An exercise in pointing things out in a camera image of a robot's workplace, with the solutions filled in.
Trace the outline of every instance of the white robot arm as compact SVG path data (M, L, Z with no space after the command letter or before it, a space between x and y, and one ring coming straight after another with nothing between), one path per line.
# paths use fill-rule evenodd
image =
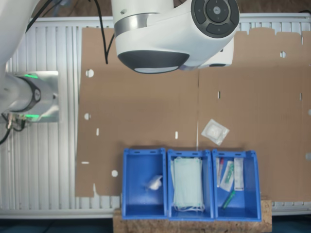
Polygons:
M57 101L41 78L5 73L38 2L0 0L0 113L42 115ZM233 36L240 20L235 0L187 0L176 8L173 0L112 0L112 8L118 58L136 72L232 62Z
M118 58L136 72L206 67L217 53L231 63L240 20L235 0L187 0L176 8L173 0L112 0L112 10Z

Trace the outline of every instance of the cardboard panel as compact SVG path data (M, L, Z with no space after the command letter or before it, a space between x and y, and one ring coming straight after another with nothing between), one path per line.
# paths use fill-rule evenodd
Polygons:
M310 32L238 32L232 66L159 75L129 70L114 43L106 65L100 29L83 29L82 50L76 196L93 197L94 183L99 195L119 195L124 148L195 149L198 123L200 149L257 151L272 200L311 200ZM230 129L220 147L201 136L211 118Z
M311 200L310 164L301 151L311 136L300 99L300 93L310 93L310 78L302 69L305 49L297 33L254 29L237 33L231 67L200 71L199 134L212 118L230 129L220 150L255 150L261 192L272 200ZM199 145L218 147L202 136Z
M112 33L105 29L107 40ZM94 70L92 78L84 75L88 69ZM114 43L106 65L101 31L86 28L82 74L77 196L93 197L94 183L99 195L120 195L124 148L196 146L198 71L138 74L118 60Z
M302 200L310 200L311 185L311 161L306 159L307 153L311 153L311 32L303 32L303 54L305 63L302 72L304 73L302 91L302 143L299 153L299 193Z

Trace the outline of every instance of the wooden base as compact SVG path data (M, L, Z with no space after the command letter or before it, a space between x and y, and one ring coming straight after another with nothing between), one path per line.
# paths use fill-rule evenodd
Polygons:
M262 233L272 231L272 204L261 201L262 222L190 222L168 220L122 220L121 210L113 215L114 233Z

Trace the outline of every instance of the blue plastic bin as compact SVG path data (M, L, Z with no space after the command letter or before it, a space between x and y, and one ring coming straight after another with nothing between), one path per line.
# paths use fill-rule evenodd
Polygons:
M221 179L225 173L228 161L234 158L243 158L244 191L236 191L234 198L229 205L223 209L222 206L230 193L234 190L234 183L231 191L217 187L216 158L224 159L224 166L221 172ZM213 173L214 173L214 197L215 197L215 218L220 221L261 221L261 204L259 189L259 173L255 151L227 152L212 151Z
M174 187L171 174L171 161L177 157L199 157L202 159L202 182L203 182L203 201L205 210L200 211L176 211L173 206ZM213 178L212 162L210 151L175 151L168 150L168 208L169 220L176 221L213 221Z
M162 175L158 190L146 189L156 175ZM123 154L123 219L167 218L166 151L125 149Z

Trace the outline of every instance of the white packet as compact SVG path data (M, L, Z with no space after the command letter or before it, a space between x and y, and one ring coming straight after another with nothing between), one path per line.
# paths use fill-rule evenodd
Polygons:
M203 129L201 135L220 146L228 133L229 129L211 119Z
M217 187L219 187L220 184L220 177L219 177L219 162L220 158L216 158L216 182L217 182Z
M147 190L158 190L162 186L162 179L163 176L154 176L146 185Z
M223 179L220 183L220 188L230 192L234 180L234 163L233 161L228 161L225 168L225 173Z
M244 190L243 158L234 158L234 190Z

